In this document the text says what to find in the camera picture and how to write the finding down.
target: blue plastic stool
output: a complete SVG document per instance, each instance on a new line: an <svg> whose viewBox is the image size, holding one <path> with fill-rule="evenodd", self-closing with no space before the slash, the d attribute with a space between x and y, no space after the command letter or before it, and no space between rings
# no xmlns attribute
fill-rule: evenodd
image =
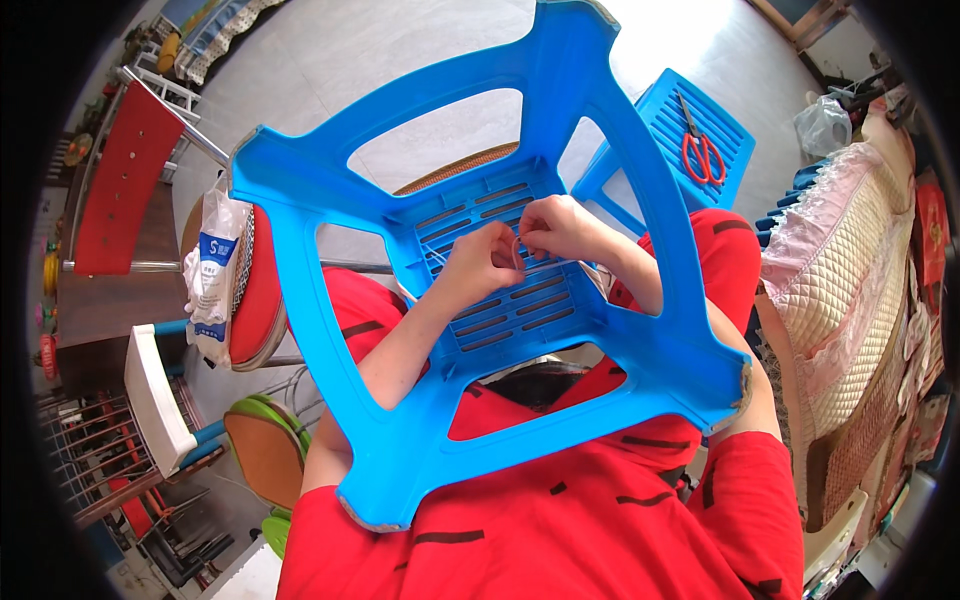
<svg viewBox="0 0 960 600"><path fill-rule="evenodd" d="M440 486L657 415L682 415L709 434L746 407L751 363L720 344L709 328L680 192L653 135L613 79L608 56L618 31L595 2L540 0L533 29L523 39L405 75L300 137L260 126L233 156L231 196L260 204L270 217L290 324L353 449L353 466L337 494L365 527L406 529L423 497ZM524 97L519 146L512 154L402 197L347 168L349 156L366 141L435 108L502 87ZM537 273L461 313L434 346L430 369L410 394L393 411L380 408L337 325L317 256L317 227L333 223L381 235L396 277L419 297L440 265L429 249L446 256L458 236L494 219L515 226L525 204L565 192L557 163L581 115L627 158L627 178L650 217L662 313L652 317L608 304L576 263ZM626 227L643 229L622 207L601 204ZM582 342L593 342L626 371L623 385L481 438L448 438L469 383Z"/></svg>
<svg viewBox="0 0 960 600"><path fill-rule="evenodd" d="M678 90L684 95L697 128L709 136L724 159L727 178L721 185L698 183L684 168L681 148L687 127L677 96ZM743 173L747 170L747 163L754 153L754 137L728 112L720 108L720 105L700 91L700 88L672 69L665 69L654 84L643 92L635 106L636 113L650 129L663 157L666 158L670 173L680 186L687 211L693 212L701 208L730 210L736 198L736 190L743 180ZM573 197L581 202L593 200L599 204L611 203L612 200L603 191L603 186L619 168L617 153L604 141L597 148L584 175L573 185Z"/></svg>

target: red t-shirt with black stripes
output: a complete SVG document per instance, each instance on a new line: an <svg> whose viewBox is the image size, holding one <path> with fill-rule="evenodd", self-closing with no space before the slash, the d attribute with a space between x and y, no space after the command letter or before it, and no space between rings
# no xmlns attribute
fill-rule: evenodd
<svg viewBox="0 0 960 600"><path fill-rule="evenodd" d="M499 396L492 405L527 410ZM460 415L458 439L503 424ZM800 597L801 524L782 443L727 438L686 504L646 464L649 450L689 448L624 430L436 490L398 533L363 529L332 486L316 489L294 510L277 598Z"/></svg>

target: brown cushion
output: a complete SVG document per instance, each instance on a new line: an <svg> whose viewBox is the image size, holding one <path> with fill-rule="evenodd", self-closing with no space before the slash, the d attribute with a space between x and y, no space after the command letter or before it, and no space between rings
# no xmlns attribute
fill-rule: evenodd
<svg viewBox="0 0 960 600"><path fill-rule="evenodd" d="M293 510L303 483L300 444L289 428L257 415L227 411L224 427L244 479L257 495Z"/></svg>

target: white plastic bag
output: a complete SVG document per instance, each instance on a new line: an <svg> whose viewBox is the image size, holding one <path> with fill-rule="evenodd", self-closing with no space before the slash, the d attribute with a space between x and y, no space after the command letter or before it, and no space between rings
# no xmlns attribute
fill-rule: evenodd
<svg viewBox="0 0 960 600"><path fill-rule="evenodd" d="M814 156L828 156L849 146L853 134L850 116L829 96L817 98L816 103L793 117L793 126L804 152Z"/></svg>
<svg viewBox="0 0 960 600"><path fill-rule="evenodd" d="M183 259L190 323L186 341L221 367L230 367L230 308L237 242L247 224L250 204L227 197L221 177L204 194L204 216L197 247Z"/></svg>

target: tiled floor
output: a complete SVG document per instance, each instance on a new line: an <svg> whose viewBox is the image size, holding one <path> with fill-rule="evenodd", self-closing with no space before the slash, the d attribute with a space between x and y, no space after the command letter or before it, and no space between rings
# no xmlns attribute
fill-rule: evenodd
<svg viewBox="0 0 960 600"><path fill-rule="evenodd" d="M745 0L604 4L622 25L611 63L632 99L663 68L671 67L756 138L733 209L751 220L763 215L804 164L791 119L805 107L804 93L816 89L788 43ZM290 134L308 132L404 73L520 38L530 29L534 7L534 0L290 0L231 53L202 90L199 127L227 151L260 123ZM368 143L349 166L393 191L453 160L515 140L519 109L519 95L510 90L467 99ZM592 123L578 127L561 161L568 186L583 173L601 140ZM217 166L196 149L181 159L174 177L180 228L216 173ZM368 234L322 228L318 238L327 257L386 258L382 244ZM288 336L281 353L294 352ZM291 371L211 371L191 354L187 379L204 415L215 420L234 400L285 379ZM298 403L316 396L305 377ZM244 540L265 508L248 492L214 477L240 481L233 461L221 461L215 470L209 483L232 515L234 536Z"/></svg>

